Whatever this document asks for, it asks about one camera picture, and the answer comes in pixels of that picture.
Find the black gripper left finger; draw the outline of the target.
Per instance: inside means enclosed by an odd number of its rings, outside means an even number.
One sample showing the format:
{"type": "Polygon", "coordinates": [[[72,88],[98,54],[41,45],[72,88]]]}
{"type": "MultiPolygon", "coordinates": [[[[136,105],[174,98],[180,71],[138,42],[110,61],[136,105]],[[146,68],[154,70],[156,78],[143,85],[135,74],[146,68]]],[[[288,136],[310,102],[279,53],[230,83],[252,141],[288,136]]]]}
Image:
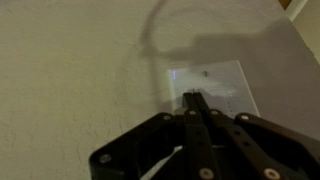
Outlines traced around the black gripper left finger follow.
{"type": "Polygon", "coordinates": [[[94,151],[91,180],[141,180],[161,160],[152,180],[220,180],[209,107],[199,92],[185,93],[183,106],[182,114],[158,113],[94,151]]]}

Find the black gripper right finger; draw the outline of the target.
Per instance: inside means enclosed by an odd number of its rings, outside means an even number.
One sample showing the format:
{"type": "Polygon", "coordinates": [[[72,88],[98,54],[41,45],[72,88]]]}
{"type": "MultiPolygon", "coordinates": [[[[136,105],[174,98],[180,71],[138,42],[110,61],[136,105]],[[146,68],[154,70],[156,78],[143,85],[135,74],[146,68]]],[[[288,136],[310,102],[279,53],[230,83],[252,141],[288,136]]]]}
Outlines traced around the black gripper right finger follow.
{"type": "Polygon", "coordinates": [[[320,180],[320,142],[248,113],[230,118],[194,95],[201,165],[220,180],[320,180]]]}

